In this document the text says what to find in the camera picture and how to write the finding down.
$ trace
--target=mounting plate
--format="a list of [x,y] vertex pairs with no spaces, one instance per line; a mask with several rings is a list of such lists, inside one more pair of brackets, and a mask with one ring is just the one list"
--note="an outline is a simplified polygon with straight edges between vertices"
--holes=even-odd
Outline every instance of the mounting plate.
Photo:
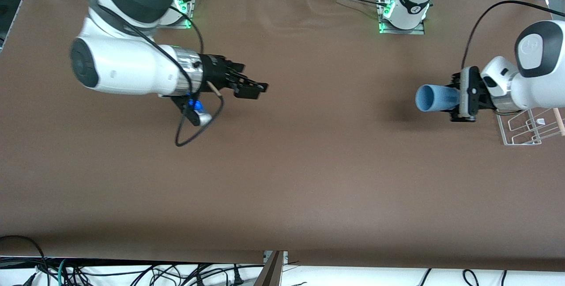
[[384,17],[384,14],[388,12],[394,0],[375,0],[379,3],[385,3],[389,6],[383,7],[377,5],[377,14],[379,15],[379,32],[380,33],[392,33],[392,34],[424,34],[424,22],[420,21],[414,29],[404,30],[398,29],[393,26],[390,21]]

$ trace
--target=wooden stick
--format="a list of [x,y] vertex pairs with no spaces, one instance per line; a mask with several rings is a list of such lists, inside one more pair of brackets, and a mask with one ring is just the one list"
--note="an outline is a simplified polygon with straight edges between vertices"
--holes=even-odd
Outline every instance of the wooden stick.
[[561,131],[561,136],[565,136],[565,126],[563,125],[563,119],[561,118],[559,109],[553,109],[553,114],[555,115],[555,119],[557,119],[557,126],[559,127],[559,131]]

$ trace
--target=metal rack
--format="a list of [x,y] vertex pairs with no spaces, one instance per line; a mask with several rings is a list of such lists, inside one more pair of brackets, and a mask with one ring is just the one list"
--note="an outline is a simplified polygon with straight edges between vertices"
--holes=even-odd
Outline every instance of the metal rack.
[[505,146],[541,145],[543,139],[565,137],[563,117],[559,109],[528,109],[516,115],[497,115]]

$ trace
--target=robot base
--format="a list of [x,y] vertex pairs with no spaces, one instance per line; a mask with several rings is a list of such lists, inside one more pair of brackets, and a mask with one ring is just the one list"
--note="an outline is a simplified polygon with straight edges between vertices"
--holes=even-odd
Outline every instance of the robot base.
[[[174,0],[174,6],[186,13],[191,19],[194,15],[194,6],[196,0]],[[190,21],[181,17],[181,15],[173,10],[168,10],[167,13],[161,19],[161,22],[157,28],[168,28],[168,29],[190,29],[192,25]]]
[[[391,0],[375,0],[379,3],[386,3],[391,5]],[[393,26],[389,20],[384,17],[387,9],[390,7],[377,6],[377,14],[379,15],[379,33],[392,33],[392,34],[424,34],[424,22],[420,23],[414,28],[409,30],[399,29]]]

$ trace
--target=brown table surface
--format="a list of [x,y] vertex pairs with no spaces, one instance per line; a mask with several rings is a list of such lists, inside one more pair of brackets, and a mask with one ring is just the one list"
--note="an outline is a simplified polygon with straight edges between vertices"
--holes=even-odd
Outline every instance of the brown table surface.
[[[433,1],[426,35],[402,36],[349,0],[198,0],[206,52],[271,86],[258,101],[226,90],[217,122],[179,149],[168,99],[74,78],[85,0],[24,0],[0,53],[0,233],[48,256],[260,262],[282,249],[302,264],[565,269],[563,139],[504,147],[492,113],[456,124],[414,105],[418,86],[460,70],[500,0]],[[546,18],[496,8],[468,64],[514,60],[517,35]]]

